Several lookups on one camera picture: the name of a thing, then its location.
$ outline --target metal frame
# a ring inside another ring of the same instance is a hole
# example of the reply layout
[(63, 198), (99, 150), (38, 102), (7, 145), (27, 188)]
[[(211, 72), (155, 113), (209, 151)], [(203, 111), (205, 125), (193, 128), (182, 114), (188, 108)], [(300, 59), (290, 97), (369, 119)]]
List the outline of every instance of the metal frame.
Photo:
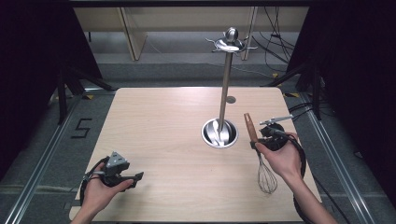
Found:
[(69, 124), (71, 115), (73, 111), (78, 105), (78, 102), (81, 100), (81, 97), (75, 97), (73, 102), (70, 104), (70, 113), (65, 117), (64, 122), (59, 124), (56, 128), (53, 136), (49, 140), (49, 144), (47, 145), (43, 155), (41, 156), (37, 166), (33, 170), (32, 175), (24, 186), (21, 195), (18, 200), (12, 206), (10, 210), (6, 223), (20, 223), (21, 219), (30, 203), (32, 201), (33, 196), (35, 195), (35, 189), (37, 188), (43, 174), (47, 170), (48, 165), (52, 159), (53, 154), (56, 151), (58, 144), (60, 143), (62, 136), (64, 134), (64, 130)]
[[(301, 97), (304, 103), (310, 102), (309, 97), (306, 95), (306, 93), (301, 93)], [(308, 112), (308, 116), (315, 128), (315, 131), (318, 134), (320, 142), (326, 150), (326, 153), (332, 163), (332, 166), (334, 167), (335, 172), (338, 175), (338, 178), (340, 179), (341, 185), (346, 191), (347, 197), (349, 198), (353, 208), (355, 209), (356, 214), (358, 215), (359, 220), (361, 221), (361, 223), (376, 223), (373, 215), (369, 211), (366, 201), (361, 196), (361, 192), (355, 185), (347, 168), (345, 167), (343, 161), (338, 155), (337, 150), (335, 149), (335, 146), (332, 143), (330, 136), (327, 134), (322, 122), (315, 119), (315, 114), (311, 111)]]

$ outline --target wooden table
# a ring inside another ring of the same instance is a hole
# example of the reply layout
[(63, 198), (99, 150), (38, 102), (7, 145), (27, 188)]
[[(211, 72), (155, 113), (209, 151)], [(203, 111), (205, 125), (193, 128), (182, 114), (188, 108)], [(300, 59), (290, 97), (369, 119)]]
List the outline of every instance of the wooden table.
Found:
[[(210, 147), (203, 125), (219, 116), (221, 88), (120, 89), (109, 109), (87, 171), (112, 151), (131, 166), (122, 175), (145, 172), (135, 189), (119, 193), (97, 221), (264, 222), (298, 221), (292, 193), (276, 175), (268, 195), (257, 183), (259, 162), (249, 147), (244, 114), (258, 123), (289, 114), (277, 88), (230, 88), (236, 98), (225, 118), (239, 131), (231, 147)], [(291, 120), (279, 122), (295, 132)], [(318, 190), (307, 167), (305, 181)], [(73, 218), (79, 207), (72, 207)]]

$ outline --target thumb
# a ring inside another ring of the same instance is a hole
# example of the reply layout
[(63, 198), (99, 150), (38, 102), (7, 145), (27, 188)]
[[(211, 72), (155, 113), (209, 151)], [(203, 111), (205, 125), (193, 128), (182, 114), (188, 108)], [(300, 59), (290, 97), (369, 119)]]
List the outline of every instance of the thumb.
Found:
[(101, 162), (96, 168), (95, 168), (95, 171), (101, 171), (102, 170), (102, 168), (105, 166), (105, 163), (104, 162)]
[(263, 145), (261, 143), (256, 143), (256, 144), (254, 144), (254, 146), (260, 151), (260, 153), (262, 153), (264, 155), (264, 157), (266, 157), (268, 155), (268, 153), (272, 152), (270, 149), (268, 149), (268, 147), (266, 147), (265, 145)]
[(121, 192), (125, 189), (128, 189), (129, 186), (131, 186), (134, 183), (132, 179), (127, 179), (122, 182), (120, 182), (118, 185), (114, 186), (112, 189), (114, 189), (115, 193)]

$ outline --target metal pole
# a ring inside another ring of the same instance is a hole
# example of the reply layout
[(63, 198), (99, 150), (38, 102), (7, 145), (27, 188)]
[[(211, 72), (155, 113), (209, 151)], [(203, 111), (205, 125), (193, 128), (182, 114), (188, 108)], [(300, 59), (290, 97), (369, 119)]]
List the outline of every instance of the metal pole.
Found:
[(231, 72), (231, 64), (233, 62), (233, 53), (226, 52), (225, 54), (225, 63), (224, 63), (224, 77), (223, 77), (223, 86), (221, 92), (221, 103), (220, 103), (220, 115), (219, 115), (219, 129), (218, 132), (221, 133), (224, 126), (224, 114), (225, 114), (225, 105), (227, 101), (228, 94), (228, 84), (230, 80), (230, 72)]

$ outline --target human arm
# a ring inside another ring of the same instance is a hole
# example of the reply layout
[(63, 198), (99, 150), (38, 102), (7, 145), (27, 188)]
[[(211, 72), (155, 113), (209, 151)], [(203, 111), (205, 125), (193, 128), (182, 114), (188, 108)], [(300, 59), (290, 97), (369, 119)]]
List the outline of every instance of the human arm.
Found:
[[(100, 171), (104, 166), (104, 163), (99, 164), (95, 171)], [(71, 224), (90, 223), (100, 211), (106, 208), (118, 192), (127, 189), (133, 182), (132, 179), (128, 179), (110, 188), (102, 183), (98, 175), (92, 175), (85, 189), (84, 203)]]
[(280, 175), (294, 194), (304, 214), (314, 223), (337, 223), (322, 206), (301, 176), (300, 156), (291, 141), (278, 151), (271, 151), (266, 146), (256, 143), (256, 148), (268, 160), (273, 171)]

